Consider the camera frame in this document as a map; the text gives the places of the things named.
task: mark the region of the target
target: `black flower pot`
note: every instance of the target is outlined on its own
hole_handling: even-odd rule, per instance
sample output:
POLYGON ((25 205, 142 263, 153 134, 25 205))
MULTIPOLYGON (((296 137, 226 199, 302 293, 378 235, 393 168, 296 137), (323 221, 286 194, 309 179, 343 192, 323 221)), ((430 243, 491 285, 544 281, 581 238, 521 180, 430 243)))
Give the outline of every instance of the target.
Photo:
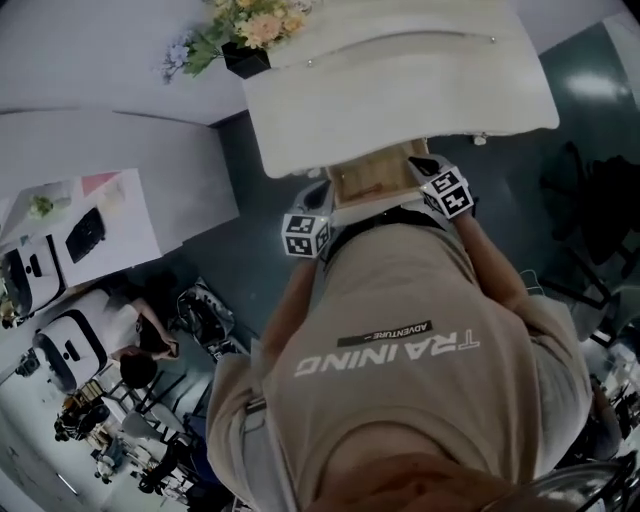
POLYGON ((251 78, 253 75, 271 69, 269 57, 264 50, 226 43, 222 45, 222 53, 227 69, 240 78, 251 78))

